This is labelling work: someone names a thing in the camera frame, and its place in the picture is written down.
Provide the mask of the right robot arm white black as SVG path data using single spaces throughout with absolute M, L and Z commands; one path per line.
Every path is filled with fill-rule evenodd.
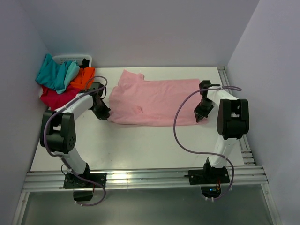
M 189 171 L 190 184 L 229 183 L 227 159 L 238 139 L 249 131 L 248 100 L 236 98 L 220 84 L 204 80 L 199 84 L 202 99 L 194 110 L 196 122 L 208 118 L 214 106 L 218 107 L 216 128 L 219 134 L 213 154 L 201 170 Z

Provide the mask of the pink t shirt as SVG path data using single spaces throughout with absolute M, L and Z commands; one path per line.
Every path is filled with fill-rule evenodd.
M 109 96 L 109 121 L 122 125 L 169 127 L 195 125 L 202 97 L 198 79 L 146 81 L 124 70 Z

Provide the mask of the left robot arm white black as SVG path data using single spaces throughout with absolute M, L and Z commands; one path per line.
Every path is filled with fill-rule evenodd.
M 78 153 L 75 120 L 86 110 L 91 110 L 97 119 L 107 120 L 110 109 L 103 102 L 106 86 L 93 82 L 87 90 L 81 91 L 74 99 L 61 108 L 47 110 L 43 114 L 40 145 L 52 157 L 59 157 L 67 168 L 64 188 L 90 188 L 92 185 L 105 186 L 106 173 L 91 173 Z

